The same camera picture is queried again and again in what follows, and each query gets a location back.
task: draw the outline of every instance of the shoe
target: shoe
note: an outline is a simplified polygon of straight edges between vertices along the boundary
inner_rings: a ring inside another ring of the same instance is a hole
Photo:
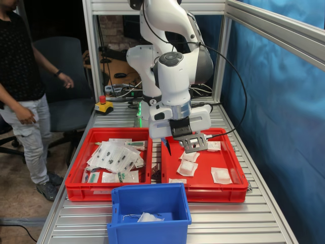
[[[49,176],[50,183],[54,186],[61,186],[63,182],[63,178],[61,176],[58,176],[57,174],[54,174],[53,172],[47,172],[47,175]]]
[[[45,184],[42,184],[42,185],[36,185],[36,189],[39,193],[43,194],[43,196],[47,200],[52,201],[52,202],[55,200],[55,197],[57,194],[57,189],[50,182],[46,182]]]

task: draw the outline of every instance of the black chair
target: black chair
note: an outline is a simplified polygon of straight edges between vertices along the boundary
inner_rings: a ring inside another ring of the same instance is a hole
[[[9,132],[11,130],[12,130],[11,126],[9,124],[7,124],[4,121],[4,119],[0,116],[0,135],[3,135],[3,134],[5,134],[5,133],[7,133],[7,132]],[[19,142],[17,141],[17,138],[15,136],[11,136],[11,137],[8,137],[8,138],[5,138],[5,139],[1,139],[0,140],[0,153],[22,156],[23,163],[26,163],[23,151],[13,150],[13,149],[9,149],[9,148],[6,148],[6,147],[2,146],[2,145],[6,144],[8,142],[11,142],[13,147],[18,147],[19,146]]]
[[[41,79],[46,84],[51,131],[63,132],[63,138],[51,143],[49,148],[70,142],[66,159],[69,166],[83,134],[78,130],[86,128],[95,104],[84,73],[80,41],[70,37],[52,37],[36,41],[34,46],[75,84],[73,89],[65,89],[58,78],[40,68]]]

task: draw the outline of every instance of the red plastic crate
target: red plastic crate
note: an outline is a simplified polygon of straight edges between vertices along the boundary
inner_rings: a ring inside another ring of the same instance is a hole
[[[139,171],[139,183],[102,183],[103,172],[101,169],[97,183],[81,183],[81,178],[87,161],[97,149],[95,142],[108,141],[110,138],[125,138],[132,141],[148,140],[148,148],[141,151],[140,156],[146,165],[137,169]],[[71,171],[66,179],[66,189],[71,201],[110,201],[111,191],[116,187],[127,185],[151,184],[151,163],[152,163],[152,140],[149,137],[148,128],[93,128],[90,129]]]
[[[206,135],[226,133],[224,129],[209,129],[202,131]],[[221,141],[221,151],[200,151],[196,163],[198,168],[193,177],[184,177],[177,173],[181,163],[184,148],[172,137],[169,141],[172,155],[161,145],[161,182],[168,183],[169,179],[187,179],[185,184],[187,200],[189,202],[244,202],[248,182],[238,162],[234,149],[227,135],[218,136],[210,141]],[[213,182],[211,167],[227,168],[233,184],[222,185]]]

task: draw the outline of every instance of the light jeans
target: light jeans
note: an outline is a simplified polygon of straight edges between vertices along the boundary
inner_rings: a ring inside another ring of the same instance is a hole
[[[50,111],[46,96],[36,101],[19,103],[33,112],[35,124],[22,125],[16,114],[6,105],[3,110],[0,109],[0,114],[12,126],[15,136],[24,147],[26,165],[32,181],[35,184],[44,184],[49,181],[46,158],[51,139]]]

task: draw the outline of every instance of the blue plastic bin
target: blue plastic bin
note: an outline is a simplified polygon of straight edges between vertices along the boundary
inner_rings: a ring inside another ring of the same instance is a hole
[[[112,190],[112,203],[112,223],[107,225],[109,244],[186,244],[192,218],[183,183],[119,187]],[[165,220],[123,220],[123,216],[140,216],[143,212]]]

